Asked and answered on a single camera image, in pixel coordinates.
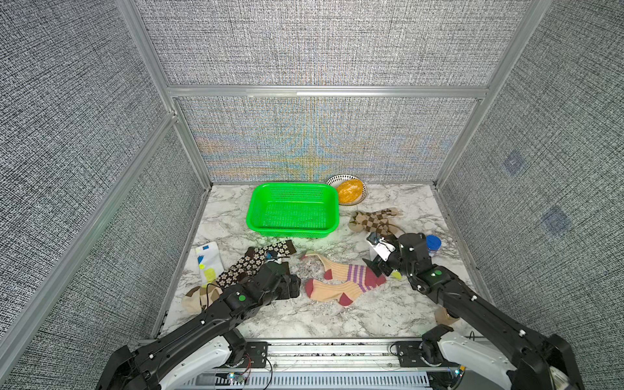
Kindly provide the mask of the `brown checkered argyle sock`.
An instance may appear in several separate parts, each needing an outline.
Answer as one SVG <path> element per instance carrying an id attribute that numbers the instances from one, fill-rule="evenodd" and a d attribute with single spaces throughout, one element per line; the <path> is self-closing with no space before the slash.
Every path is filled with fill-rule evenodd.
<path id="1" fill-rule="evenodd" d="M 393 223 L 395 217 L 403 216 L 402 211 L 395 207 L 379 211 L 356 211 L 348 223 L 353 232 L 375 232 L 382 237 L 397 235 L 403 229 Z"/>

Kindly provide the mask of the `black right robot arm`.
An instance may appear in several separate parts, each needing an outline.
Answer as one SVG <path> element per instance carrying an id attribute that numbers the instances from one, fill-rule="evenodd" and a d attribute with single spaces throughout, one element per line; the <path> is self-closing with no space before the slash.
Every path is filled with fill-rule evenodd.
<path id="1" fill-rule="evenodd" d="M 582 389 L 579 366 L 570 344 L 545 336 L 506 315 L 480 297 L 455 273 L 433 263 L 422 233 L 382 237 L 372 232 L 375 258 L 366 265 L 376 276 L 399 272 L 410 287 L 471 325 L 491 344 L 487 348 L 438 325 L 422 336 L 420 358 L 430 367 L 444 361 L 461 364 L 503 389 Z"/>

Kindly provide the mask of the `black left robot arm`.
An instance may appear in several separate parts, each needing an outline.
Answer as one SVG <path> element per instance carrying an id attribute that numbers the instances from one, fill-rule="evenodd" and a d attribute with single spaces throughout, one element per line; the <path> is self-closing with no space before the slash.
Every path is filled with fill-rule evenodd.
<path id="1" fill-rule="evenodd" d="M 134 351 L 123 346 L 103 369 L 97 389 L 169 389 L 199 371 L 207 359 L 213 366 L 237 363 L 245 339 L 237 327 L 274 301 L 300 295 L 302 280 L 287 263 L 269 262 L 255 276 L 233 284 L 195 318 Z"/>

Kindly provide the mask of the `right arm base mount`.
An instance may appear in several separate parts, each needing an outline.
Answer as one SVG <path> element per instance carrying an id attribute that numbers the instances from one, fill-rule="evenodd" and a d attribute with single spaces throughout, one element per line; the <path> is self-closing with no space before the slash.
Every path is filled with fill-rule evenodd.
<path id="1" fill-rule="evenodd" d="M 388 351 L 402 368 L 429 368 L 429 383 L 434 389 L 459 389 L 472 371 L 501 389 L 511 388 L 508 376 L 515 366 L 502 352 L 488 343 L 462 336 L 453 328 L 438 325 L 422 335 L 420 341 L 398 341 Z"/>

